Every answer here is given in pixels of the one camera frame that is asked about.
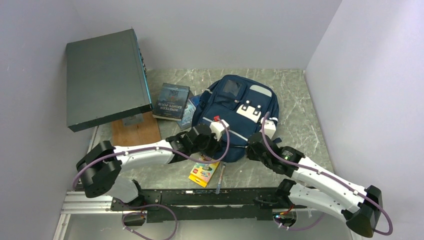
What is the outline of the navy blue student backpack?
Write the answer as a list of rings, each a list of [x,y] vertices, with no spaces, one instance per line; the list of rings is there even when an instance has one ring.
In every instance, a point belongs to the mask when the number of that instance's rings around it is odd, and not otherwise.
[[[244,157],[248,138],[261,130],[264,116],[276,125],[279,114],[278,97],[270,87],[228,74],[203,91],[191,123],[210,125],[215,117],[224,120],[229,125],[229,136],[223,135],[221,149],[213,157],[221,157],[229,142],[223,162],[233,163]]]

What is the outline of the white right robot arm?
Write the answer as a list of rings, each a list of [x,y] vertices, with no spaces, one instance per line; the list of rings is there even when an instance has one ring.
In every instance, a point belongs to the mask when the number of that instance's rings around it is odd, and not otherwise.
[[[349,182],[319,166],[299,150],[278,147],[268,136],[256,132],[247,140],[246,156],[273,172],[284,175],[272,205],[310,207],[340,219],[354,233],[371,238],[381,216],[382,191]]]

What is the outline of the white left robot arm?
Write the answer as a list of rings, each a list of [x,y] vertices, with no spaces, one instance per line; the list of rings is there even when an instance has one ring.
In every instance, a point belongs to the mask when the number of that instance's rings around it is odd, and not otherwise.
[[[72,186],[81,182],[87,198],[111,196],[131,210],[146,202],[143,190],[136,180],[120,177],[121,172],[144,165],[168,165],[192,160],[196,163],[214,163],[212,156],[219,151],[223,137],[229,138],[229,125],[224,120],[209,125],[199,124],[155,143],[136,146],[113,146],[102,141],[91,149],[77,164]],[[205,159],[193,158],[201,153]]]

